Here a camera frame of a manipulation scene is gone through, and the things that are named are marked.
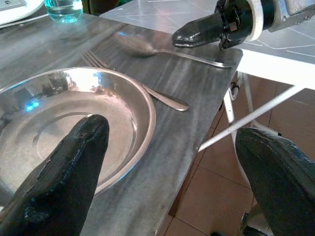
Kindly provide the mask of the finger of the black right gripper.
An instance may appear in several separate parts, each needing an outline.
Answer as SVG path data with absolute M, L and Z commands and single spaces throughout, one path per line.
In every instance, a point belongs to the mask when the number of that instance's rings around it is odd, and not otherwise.
M 186 23 L 172 35 L 173 46 L 195 48 L 217 42 L 223 34 L 219 12 Z

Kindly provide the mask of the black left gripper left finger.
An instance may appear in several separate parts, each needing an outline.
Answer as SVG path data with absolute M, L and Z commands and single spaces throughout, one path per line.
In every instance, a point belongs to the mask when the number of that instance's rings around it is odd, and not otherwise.
M 109 131 L 109 122 L 102 115 L 79 120 L 1 211 L 1 235 L 80 235 L 108 148 Z

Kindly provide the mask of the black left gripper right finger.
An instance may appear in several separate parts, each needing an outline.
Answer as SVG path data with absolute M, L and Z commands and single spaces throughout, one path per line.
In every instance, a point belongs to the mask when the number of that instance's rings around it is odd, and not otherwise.
M 239 162 L 276 236 L 315 234 L 315 163 L 294 142 L 259 128 L 240 128 Z

